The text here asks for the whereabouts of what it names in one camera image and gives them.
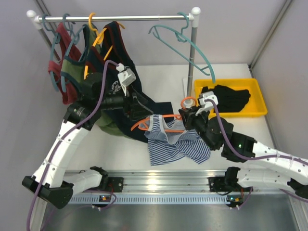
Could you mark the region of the orange plastic hanger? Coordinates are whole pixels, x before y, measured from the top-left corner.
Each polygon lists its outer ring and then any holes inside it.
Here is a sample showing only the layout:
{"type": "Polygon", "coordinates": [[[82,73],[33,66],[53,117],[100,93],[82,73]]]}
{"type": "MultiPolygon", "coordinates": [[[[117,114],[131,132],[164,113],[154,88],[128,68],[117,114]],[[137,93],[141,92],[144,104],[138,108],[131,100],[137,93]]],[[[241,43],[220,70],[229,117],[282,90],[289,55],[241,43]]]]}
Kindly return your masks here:
{"type": "MultiPolygon", "coordinates": [[[[188,109],[192,106],[196,106],[198,104],[198,101],[194,97],[186,97],[180,102],[181,109],[188,109]]],[[[181,115],[180,114],[167,114],[162,115],[162,118],[175,118],[176,120],[181,121],[181,115]]],[[[139,130],[147,131],[149,129],[149,125],[146,124],[147,121],[150,121],[150,118],[145,118],[137,123],[135,123],[130,130],[133,131],[134,129],[138,128],[139,130]]]]}

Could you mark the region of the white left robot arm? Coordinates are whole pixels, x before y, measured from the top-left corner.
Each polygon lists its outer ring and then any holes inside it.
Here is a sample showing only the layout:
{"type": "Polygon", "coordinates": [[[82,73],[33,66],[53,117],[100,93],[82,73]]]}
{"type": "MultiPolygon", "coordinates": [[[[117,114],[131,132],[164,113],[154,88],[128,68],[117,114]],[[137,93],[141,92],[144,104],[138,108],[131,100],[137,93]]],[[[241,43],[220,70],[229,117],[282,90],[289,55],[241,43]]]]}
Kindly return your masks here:
{"type": "Polygon", "coordinates": [[[100,167],[91,167],[82,173],[65,176],[70,160],[81,141],[101,117],[101,112],[121,109],[131,121],[141,120],[152,114],[152,110],[146,107],[147,100],[133,87],[137,80],[133,71],[121,71],[117,77],[120,91],[116,93],[102,92],[105,89],[105,77],[100,73],[89,74],[81,82],[81,97],[68,107],[48,155],[38,170],[22,181],[24,187],[57,209],[64,208],[78,193],[89,189],[104,191],[109,187],[108,173],[100,167]]]}

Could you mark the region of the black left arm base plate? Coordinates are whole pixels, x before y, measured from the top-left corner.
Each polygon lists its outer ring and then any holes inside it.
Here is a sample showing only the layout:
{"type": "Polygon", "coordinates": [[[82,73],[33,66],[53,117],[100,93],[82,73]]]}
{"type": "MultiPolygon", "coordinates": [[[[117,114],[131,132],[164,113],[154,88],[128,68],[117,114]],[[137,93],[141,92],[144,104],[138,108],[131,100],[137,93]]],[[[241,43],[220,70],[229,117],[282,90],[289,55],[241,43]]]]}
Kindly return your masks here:
{"type": "Polygon", "coordinates": [[[96,189],[99,191],[121,193],[123,190],[123,186],[124,186],[123,177],[105,177],[102,179],[99,186],[96,187],[96,189]]]}

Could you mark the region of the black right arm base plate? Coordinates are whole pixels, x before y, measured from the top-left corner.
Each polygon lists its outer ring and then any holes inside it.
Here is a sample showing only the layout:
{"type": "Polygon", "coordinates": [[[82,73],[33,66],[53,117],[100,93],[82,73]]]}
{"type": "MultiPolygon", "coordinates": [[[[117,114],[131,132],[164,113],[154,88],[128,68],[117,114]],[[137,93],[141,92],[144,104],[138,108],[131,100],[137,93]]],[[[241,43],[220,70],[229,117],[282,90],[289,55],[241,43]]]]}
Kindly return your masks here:
{"type": "Polygon", "coordinates": [[[226,180],[225,177],[209,177],[208,182],[210,191],[218,194],[239,192],[242,188],[237,182],[226,180]]]}

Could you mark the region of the blue white striped tank top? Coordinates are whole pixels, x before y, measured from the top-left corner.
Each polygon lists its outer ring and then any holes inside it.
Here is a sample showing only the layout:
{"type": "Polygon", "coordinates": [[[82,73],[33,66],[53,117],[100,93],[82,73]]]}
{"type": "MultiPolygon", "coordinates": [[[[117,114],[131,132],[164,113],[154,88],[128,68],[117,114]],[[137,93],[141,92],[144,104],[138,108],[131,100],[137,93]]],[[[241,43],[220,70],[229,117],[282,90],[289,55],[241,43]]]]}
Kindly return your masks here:
{"type": "Polygon", "coordinates": [[[210,158],[211,151],[195,130],[186,130],[183,122],[166,122],[162,115],[152,115],[141,124],[148,139],[152,166],[165,165],[187,157],[197,164],[210,158]]]}

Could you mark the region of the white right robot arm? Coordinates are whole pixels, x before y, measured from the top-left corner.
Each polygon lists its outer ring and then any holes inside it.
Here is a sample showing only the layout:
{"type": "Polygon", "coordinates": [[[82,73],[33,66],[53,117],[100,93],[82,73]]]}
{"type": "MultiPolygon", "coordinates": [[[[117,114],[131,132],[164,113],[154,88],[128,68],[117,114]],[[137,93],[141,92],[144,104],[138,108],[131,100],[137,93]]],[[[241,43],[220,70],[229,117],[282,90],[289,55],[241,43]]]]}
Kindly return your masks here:
{"type": "Polygon", "coordinates": [[[200,106],[179,109],[186,130],[195,130],[211,149],[221,149],[221,156],[235,163],[251,162],[265,168],[253,171],[229,167],[224,184],[230,191],[239,187],[265,186],[293,193],[294,197],[308,200],[308,162],[300,157],[270,148],[256,139],[235,132],[233,124],[221,116],[209,118],[209,112],[200,106]]]}

